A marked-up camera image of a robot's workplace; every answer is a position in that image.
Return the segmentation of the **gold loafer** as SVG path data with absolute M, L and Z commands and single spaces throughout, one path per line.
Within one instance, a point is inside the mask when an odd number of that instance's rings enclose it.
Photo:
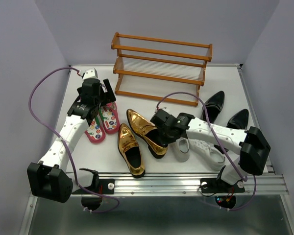
M 122 123 L 118 132 L 118 150 L 124 159 L 130 174 L 134 178 L 142 178 L 146 169 L 140 152 L 139 144 L 131 129 Z
M 127 109 L 126 117 L 132 131 L 148 145 L 148 149 L 153 157 L 156 159 L 163 158 L 168 150 L 168 146 L 161 147 L 158 144 L 160 136 L 155 125 L 133 109 Z

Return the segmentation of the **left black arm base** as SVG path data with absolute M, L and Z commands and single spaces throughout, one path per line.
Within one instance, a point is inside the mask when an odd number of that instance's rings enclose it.
M 74 185 L 72 194 L 81 195 L 81 205 L 84 211 L 90 213 L 108 212 L 118 204 L 118 202 L 112 198 L 99 197 L 89 192 L 92 191 L 97 194 L 105 194 L 112 197 L 114 194 L 115 179 L 100 178 L 96 170 L 80 168 L 78 170 L 78 181 L 87 191 Z

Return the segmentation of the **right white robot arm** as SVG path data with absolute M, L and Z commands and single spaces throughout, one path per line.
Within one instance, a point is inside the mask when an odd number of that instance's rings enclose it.
M 162 109 L 150 122 L 158 129 L 163 143 L 173 143 L 184 137 L 215 144 L 237 154 L 239 157 L 234 161 L 230 159 L 230 165 L 225 166 L 216 178 L 216 187 L 221 191 L 227 191 L 249 174 L 260 176 L 264 172 L 271 147 L 257 127 L 248 130 L 227 128 L 186 113 L 174 117 Z

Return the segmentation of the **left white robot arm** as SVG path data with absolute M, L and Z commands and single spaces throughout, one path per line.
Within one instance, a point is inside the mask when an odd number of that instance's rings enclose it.
M 98 115 L 100 108 L 116 101 L 108 79 L 85 78 L 79 96 L 70 106 L 64 125 L 49 151 L 38 163 L 30 163 L 27 176 L 33 195 L 65 203 L 73 192 L 67 165 L 79 139 Z

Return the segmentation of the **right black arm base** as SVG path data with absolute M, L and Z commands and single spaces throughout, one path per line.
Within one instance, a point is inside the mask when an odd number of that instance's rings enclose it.
M 214 196 L 216 204 L 224 209 L 233 210 L 236 205 L 235 193 L 244 193 L 244 183 L 237 180 L 231 185 L 221 179 L 225 166 L 220 170 L 216 178 L 202 178 L 197 191 L 205 197 Z

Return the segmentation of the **black loafer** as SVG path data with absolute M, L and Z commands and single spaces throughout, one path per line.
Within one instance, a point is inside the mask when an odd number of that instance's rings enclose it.
M 217 119 L 220 111 L 216 108 L 213 108 L 212 111 L 209 113 L 209 120 L 211 123 Z M 249 120 L 249 111 L 248 109 L 242 109 L 237 112 L 234 116 L 230 118 L 227 122 L 226 127 L 232 129 L 246 129 Z
M 206 108 L 202 108 L 202 114 L 201 114 L 200 118 L 203 121 L 207 121 L 206 115 L 209 118 L 209 113 L 212 111 L 213 108 L 218 109 L 220 111 L 220 113 L 221 113 L 221 111 L 223 109 L 223 105 L 224 105 L 224 100 L 225 100 L 224 91 L 219 91 L 219 92 L 215 93 L 213 96 L 211 96 L 205 102 L 205 107 Z

